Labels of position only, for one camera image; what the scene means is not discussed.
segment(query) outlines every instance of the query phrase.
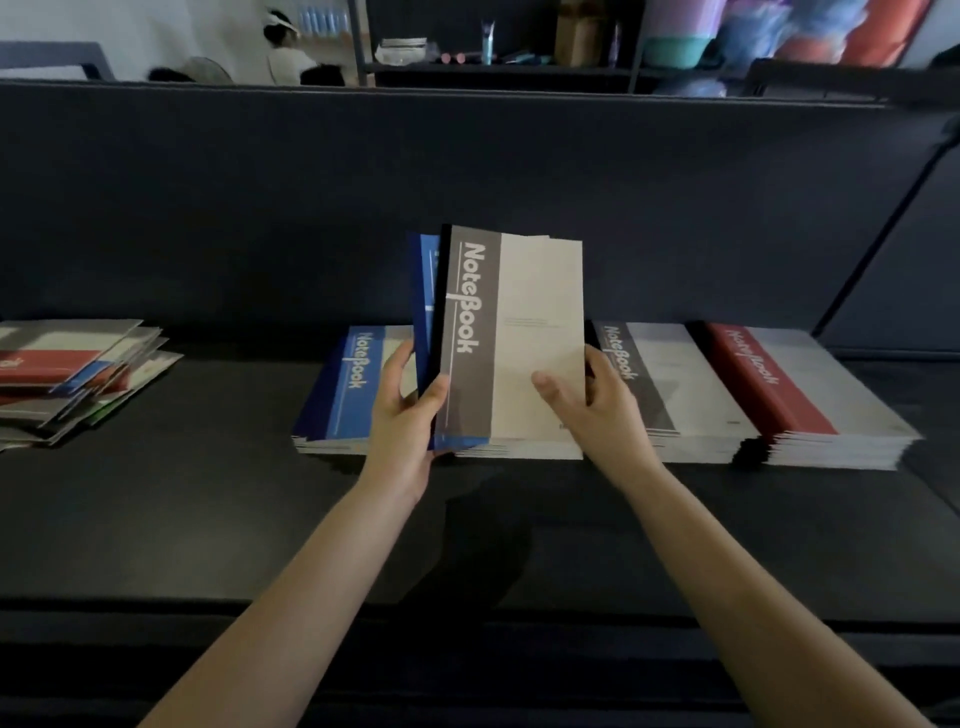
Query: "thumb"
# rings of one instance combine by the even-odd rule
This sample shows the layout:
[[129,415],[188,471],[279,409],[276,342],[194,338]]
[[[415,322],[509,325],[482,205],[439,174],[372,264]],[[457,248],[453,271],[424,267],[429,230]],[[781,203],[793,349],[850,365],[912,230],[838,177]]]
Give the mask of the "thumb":
[[570,385],[548,372],[534,372],[530,379],[543,401],[549,404],[560,421],[570,428],[571,420],[577,414],[577,400],[570,391]]
[[446,393],[450,389],[450,377],[447,375],[437,375],[437,378],[430,382],[423,396],[417,400],[414,409],[423,412],[432,420],[436,417],[440,408],[446,401]]

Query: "right hand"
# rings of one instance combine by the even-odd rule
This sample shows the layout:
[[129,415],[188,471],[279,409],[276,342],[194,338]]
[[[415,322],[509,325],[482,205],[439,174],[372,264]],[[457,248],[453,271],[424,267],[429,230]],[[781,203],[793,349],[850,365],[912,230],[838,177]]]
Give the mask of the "right hand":
[[638,475],[661,470],[663,465],[627,384],[600,351],[587,346],[586,355],[593,370],[586,404],[578,402],[570,383],[556,375],[534,372],[531,379],[587,457],[613,485],[625,490]]

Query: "dark gray partition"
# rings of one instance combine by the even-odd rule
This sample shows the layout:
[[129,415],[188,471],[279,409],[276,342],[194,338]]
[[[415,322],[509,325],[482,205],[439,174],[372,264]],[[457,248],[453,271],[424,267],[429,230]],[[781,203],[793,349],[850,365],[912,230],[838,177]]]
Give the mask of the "dark gray partition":
[[812,328],[948,115],[547,94],[0,85],[4,317],[409,320],[409,229],[585,241],[591,318]]
[[947,152],[824,329],[840,349],[960,353],[960,151]]

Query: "red stripe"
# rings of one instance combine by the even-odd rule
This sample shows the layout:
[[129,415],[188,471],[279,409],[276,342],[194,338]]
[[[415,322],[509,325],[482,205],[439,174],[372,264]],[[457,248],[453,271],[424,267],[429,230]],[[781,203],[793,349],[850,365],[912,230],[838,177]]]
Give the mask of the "red stripe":
[[763,425],[760,428],[769,429],[772,426],[779,431],[819,435],[838,434],[830,420],[760,346],[748,328],[726,324],[708,324],[708,327],[737,377],[745,380],[748,388],[760,399],[761,407],[767,409],[758,417],[758,427]]
[[22,349],[0,351],[0,385],[60,384],[97,358],[100,352]]

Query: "gray stripe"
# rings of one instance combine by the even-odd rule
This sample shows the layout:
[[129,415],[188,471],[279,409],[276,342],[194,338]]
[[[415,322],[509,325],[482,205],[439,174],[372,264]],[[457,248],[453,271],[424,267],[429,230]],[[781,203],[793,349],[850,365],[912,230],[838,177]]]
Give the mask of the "gray stripe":
[[593,323],[593,327],[600,340],[600,349],[607,355],[620,378],[627,382],[639,402],[643,423],[648,429],[676,431],[660,390],[640,358],[640,352],[636,349],[636,342],[627,325],[622,322],[597,321]]
[[442,435],[491,436],[501,239],[498,232],[457,226],[450,235],[440,364],[450,375],[450,393],[437,415]]

